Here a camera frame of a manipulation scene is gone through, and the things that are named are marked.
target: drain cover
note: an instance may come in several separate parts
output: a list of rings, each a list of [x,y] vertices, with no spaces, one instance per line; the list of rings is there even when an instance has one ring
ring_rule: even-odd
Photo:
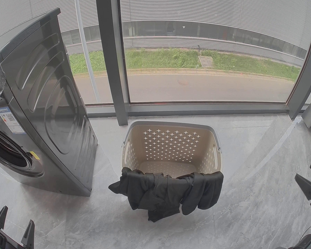
[[[178,83],[179,83],[180,85],[188,85],[188,84],[189,84],[189,81],[187,81],[186,79],[179,79],[179,80],[178,80]]]
[[[213,59],[210,56],[198,56],[202,67],[212,67],[213,66]]]

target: building facade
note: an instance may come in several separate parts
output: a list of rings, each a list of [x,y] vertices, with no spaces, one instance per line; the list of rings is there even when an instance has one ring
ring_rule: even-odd
[[[101,50],[95,0],[79,0],[89,51]],[[125,48],[202,48],[301,66],[311,43],[311,0],[120,0]],[[0,0],[0,35],[60,7],[70,54],[82,44],[74,0]]]

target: qr code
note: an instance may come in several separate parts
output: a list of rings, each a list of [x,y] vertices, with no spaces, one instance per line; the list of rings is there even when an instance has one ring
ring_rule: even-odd
[[[6,116],[8,117],[8,120],[9,120],[10,122],[16,121],[16,120],[15,120],[15,117],[14,117],[12,114],[6,114]]]

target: cable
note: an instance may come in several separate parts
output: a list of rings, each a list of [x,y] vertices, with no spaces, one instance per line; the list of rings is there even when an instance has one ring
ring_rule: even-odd
[[[309,230],[311,228],[311,226],[310,227],[308,227],[308,229],[303,233],[303,235],[302,235],[302,237],[299,239],[299,242],[301,241],[301,239],[303,238],[303,236],[304,236],[304,234]]]

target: yellow warning sticker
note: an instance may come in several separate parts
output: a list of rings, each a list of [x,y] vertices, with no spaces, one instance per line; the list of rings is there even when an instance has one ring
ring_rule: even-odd
[[[32,154],[32,156],[34,156],[36,160],[40,160],[36,153],[34,153],[33,151],[31,151],[30,153]]]

